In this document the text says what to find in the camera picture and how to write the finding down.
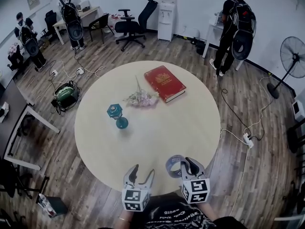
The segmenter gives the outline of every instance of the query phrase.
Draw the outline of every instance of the fan base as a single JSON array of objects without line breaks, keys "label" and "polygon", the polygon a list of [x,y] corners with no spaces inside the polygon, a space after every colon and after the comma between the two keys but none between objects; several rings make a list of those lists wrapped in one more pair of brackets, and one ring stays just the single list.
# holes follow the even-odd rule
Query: fan base
[{"label": "fan base", "polygon": [[279,98],[280,94],[279,94],[279,92],[278,92],[277,89],[274,89],[275,86],[274,86],[273,84],[268,83],[268,84],[267,84],[267,88],[268,88],[268,91],[270,92],[270,94],[271,94],[272,97],[274,97],[275,99],[278,99],[278,98]]}]

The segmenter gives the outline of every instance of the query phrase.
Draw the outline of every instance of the dark desk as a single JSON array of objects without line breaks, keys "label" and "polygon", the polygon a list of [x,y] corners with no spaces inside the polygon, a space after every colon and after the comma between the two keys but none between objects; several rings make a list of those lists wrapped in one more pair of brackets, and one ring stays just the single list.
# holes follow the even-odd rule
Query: dark desk
[{"label": "dark desk", "polygon": [[5,89],[2,97],[0,98],[0,107],[4,102],[9,104],[9,112],[4,117],[2,123],[0,123],[0,157],[3,158],[6,148],[9,145],[9,139],[13,133],[13,130],[21,117],[23,111],[28,106],[27,102],[21,95],[15,82],[11,80],[7,88]]}]

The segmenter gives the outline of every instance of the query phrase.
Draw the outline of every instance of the candle holder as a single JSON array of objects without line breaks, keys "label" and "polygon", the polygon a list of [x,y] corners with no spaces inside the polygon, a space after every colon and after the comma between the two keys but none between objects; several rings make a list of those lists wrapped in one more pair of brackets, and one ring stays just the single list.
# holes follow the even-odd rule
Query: candle holder
[{"label": "candle holder", "polygon": [[110,118],[116,120],[116,126],[119,129],[125,129],[128,126],[128,120],[122,117],[122,107],[119,104],[111,104],[107,110]]}]

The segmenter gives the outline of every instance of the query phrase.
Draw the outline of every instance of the white marker cube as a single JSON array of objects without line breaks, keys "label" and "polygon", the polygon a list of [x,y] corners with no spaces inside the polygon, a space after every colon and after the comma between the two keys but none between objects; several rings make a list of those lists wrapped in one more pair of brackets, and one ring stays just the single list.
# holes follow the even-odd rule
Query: white marker cube
[{"label": "white marker cube", "polygon": [[210,179],[183,181],[182,194],[188,204],[205,202],[210,194]]},{"label": "white marker cube", "polygon": [[122,203],[125,210],[143,211],[149,201],[149,190],[123,189]]}]

